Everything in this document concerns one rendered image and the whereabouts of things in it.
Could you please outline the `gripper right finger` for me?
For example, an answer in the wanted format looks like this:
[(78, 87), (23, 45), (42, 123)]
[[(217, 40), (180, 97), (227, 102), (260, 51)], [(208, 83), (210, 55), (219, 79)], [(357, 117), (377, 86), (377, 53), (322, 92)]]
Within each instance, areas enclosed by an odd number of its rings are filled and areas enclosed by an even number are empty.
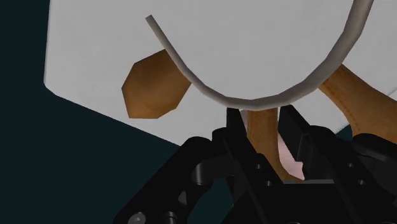
[(351, 224), (397, 224), (397, 144), (373, 134), (346, 141), (280, 108), (278, 131), (306, 180), (332, 180)]

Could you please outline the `white table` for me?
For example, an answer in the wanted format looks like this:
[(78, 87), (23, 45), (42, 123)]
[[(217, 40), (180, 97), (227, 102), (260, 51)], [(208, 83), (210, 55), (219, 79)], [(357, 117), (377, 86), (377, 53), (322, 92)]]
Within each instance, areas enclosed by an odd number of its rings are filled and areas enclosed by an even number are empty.
[[(131, 119), (122, 85), (133, 64), (162, 49), (145, 18), (156, 0), (51, 0), (44, 83), (55, 95), (181, 144), (224, 126), (224, 106), (190, 87), (158, 119)], [(397, 100), (397, 0), (374, 0), (344, 65)]]

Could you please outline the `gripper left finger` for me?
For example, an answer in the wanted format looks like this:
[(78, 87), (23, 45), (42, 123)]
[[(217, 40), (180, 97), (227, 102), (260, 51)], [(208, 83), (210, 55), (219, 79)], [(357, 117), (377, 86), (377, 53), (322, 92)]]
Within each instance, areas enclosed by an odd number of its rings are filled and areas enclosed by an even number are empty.
[(268, 186), (282, 181), (246, 137), (238, 109), (212, 138), (191, 137), (118, 212), (113, 224), (187, 224), (199, 199), (226, 178), (234, 206), (221, 224), (271, 224)]

